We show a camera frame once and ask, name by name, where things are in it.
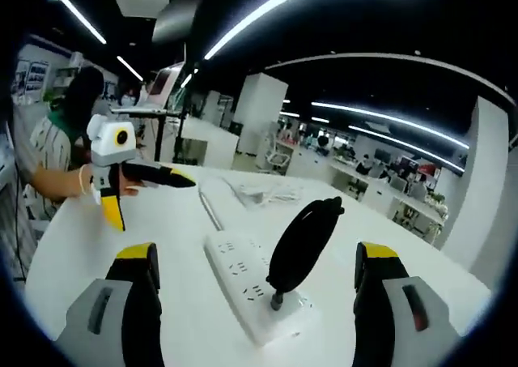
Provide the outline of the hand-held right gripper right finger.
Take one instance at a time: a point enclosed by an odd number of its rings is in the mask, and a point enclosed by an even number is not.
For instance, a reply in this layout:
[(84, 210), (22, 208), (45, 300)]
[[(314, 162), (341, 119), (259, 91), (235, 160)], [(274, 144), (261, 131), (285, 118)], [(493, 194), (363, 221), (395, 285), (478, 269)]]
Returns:
[(473, 327), (386, 245), (357, 244), (354, 288), (353, 366), (439, 366)]

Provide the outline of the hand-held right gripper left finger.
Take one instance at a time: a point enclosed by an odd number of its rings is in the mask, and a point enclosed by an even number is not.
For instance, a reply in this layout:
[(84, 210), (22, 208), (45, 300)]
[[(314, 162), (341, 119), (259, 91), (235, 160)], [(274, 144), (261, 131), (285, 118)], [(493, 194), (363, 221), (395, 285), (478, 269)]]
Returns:
[(66, 312), (56, 345), (74, 366), (163, 366), (157, 246), (120, 251)]

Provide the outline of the person's left hand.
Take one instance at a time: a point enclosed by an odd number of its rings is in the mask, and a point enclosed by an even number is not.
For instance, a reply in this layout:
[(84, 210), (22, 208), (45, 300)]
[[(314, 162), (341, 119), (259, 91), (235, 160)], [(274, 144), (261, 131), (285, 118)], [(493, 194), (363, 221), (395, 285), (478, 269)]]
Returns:
[(131, 181), (123, 178), (118, 184), (118, 194), (120, 196), (137, 196), (138, 190), (144, 187), (142, 181)]

